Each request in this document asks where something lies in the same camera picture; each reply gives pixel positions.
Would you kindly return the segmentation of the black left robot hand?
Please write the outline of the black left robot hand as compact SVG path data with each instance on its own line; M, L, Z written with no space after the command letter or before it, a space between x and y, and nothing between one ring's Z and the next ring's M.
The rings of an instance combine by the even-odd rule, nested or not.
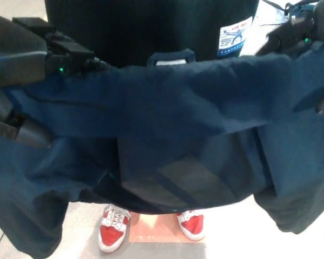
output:
M50 147L52 135L14 106L2 88L101 71L108 65L39 17L0 16L0 135L33 147Z

